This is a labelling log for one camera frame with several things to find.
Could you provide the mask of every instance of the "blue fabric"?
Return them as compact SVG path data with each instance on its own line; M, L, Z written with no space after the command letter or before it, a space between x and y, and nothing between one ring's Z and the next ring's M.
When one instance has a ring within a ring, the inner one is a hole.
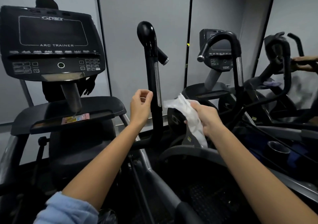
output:
M57 192L46 202L46 209L39 212L34 224L96 224L97 221L98 211L91 204Z

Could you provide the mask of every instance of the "white cloth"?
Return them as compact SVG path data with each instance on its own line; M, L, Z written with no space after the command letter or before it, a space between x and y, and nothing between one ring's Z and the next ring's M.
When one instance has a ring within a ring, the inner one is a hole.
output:
M173 108L179 110L187 119L187 125L190 132L198 140L202 148L207 148L208 143L206 142L205 136L203 134L203 126L201 120L199 119L196 110L191 107L190 103L194 101L199 104L198 101L185 99L185 97L180 94L178 98L173 100L166 100L163 102L165 108Z

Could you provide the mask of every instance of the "light blue sleeve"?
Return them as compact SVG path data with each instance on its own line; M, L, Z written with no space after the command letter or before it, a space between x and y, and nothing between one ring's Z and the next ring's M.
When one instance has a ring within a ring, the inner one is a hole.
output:
M34 224L96 224L97 221L98 211L91 204L57 192L46 202L46 209L39 212Z

